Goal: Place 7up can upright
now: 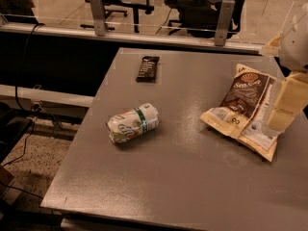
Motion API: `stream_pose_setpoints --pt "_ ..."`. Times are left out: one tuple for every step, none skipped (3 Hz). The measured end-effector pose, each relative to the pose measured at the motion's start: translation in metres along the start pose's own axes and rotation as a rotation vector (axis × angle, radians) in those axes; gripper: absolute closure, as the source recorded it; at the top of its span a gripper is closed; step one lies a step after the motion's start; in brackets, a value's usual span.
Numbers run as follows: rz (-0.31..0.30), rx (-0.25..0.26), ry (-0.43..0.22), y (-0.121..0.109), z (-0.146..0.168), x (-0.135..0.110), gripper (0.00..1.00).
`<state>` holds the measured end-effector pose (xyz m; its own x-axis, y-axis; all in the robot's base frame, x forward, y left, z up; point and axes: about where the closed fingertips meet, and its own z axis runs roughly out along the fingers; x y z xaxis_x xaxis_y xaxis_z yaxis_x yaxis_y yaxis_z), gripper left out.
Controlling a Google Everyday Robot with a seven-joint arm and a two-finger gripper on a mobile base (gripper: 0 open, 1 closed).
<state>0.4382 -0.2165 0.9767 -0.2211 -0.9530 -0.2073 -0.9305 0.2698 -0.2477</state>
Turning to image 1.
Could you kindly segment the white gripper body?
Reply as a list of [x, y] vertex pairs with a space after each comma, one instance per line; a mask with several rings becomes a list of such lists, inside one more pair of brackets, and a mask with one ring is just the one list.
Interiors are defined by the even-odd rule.
[[307, 70], [308, 3], [304, 4], [284, 27], [278, 56], [280, 63], [289, 70]]

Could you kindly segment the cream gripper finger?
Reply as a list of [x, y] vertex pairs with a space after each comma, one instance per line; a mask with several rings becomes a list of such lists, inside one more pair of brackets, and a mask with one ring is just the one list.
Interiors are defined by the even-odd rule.
[[284, 133], [307, 105], [308, 73], [292, 71], [281, 83], [273, 103], [266, 123], [268, 132]]
[[259, 51], [262, 56], [278, 56], [280, 40], [282, 37], [282, 33], [277, 34], [270, 41], [268, 41], [265, 45], [263, 45]]

